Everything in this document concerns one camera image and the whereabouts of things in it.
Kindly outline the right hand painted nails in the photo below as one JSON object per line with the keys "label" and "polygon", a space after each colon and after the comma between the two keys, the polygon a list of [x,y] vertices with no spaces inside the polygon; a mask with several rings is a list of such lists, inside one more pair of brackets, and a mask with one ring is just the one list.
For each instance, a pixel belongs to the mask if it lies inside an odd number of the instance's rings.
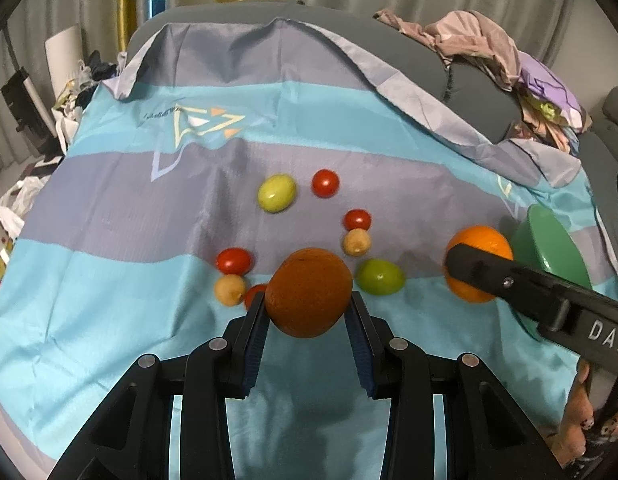
{"label": "right hand painted nails", "polygon": [[584,456],[586,452],[585,431],[594,426],[594,407],[586,391],[586,379],[590,364],[579,359],[577,372],[558,428],[549,429],[544,436],[552,454],[562,468]]}

